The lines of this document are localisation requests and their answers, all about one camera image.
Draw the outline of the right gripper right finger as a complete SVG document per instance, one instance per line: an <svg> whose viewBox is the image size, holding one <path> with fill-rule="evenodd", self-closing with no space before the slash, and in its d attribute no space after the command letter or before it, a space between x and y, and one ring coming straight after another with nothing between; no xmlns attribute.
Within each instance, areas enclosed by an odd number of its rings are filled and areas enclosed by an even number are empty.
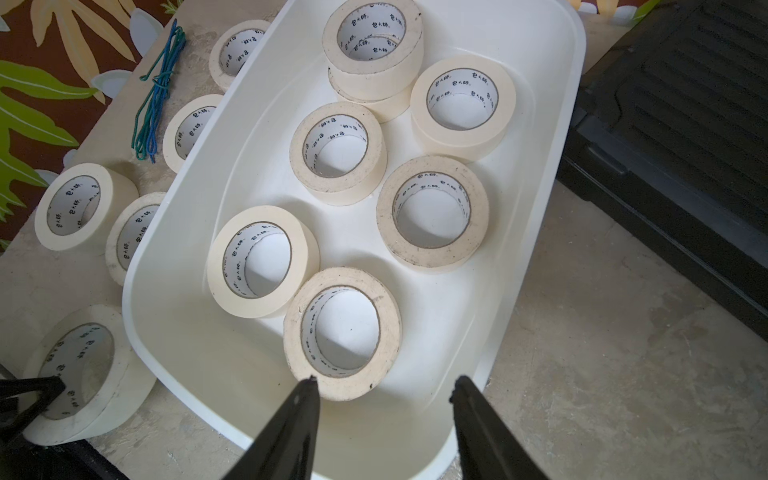
<svg viewBox="0 0 768 480"><path fill-rule="evenodd" d="M468 376L450 397L463 479L548 479Z"/></svg>

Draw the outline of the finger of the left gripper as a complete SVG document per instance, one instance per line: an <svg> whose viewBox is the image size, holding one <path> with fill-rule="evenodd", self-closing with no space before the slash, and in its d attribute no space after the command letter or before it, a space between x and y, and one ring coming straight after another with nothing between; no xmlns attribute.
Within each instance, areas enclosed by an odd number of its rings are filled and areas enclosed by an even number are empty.
<svg viewBox="0 0 768 480"><path fill-rule="evenodd" d="M13 444L65 390L58 376L1 380L1 443Z"/></svg>

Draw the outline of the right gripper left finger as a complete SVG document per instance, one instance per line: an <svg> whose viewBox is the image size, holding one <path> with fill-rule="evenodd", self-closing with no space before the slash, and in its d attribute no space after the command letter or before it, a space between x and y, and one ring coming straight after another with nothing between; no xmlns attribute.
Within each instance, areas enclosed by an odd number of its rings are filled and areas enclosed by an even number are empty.
<svg viewBox="0 0 768 480"><path fill-rule="evenodd" d="M224 479L310 479L320 417L317 379L300 380Z"/></svg>

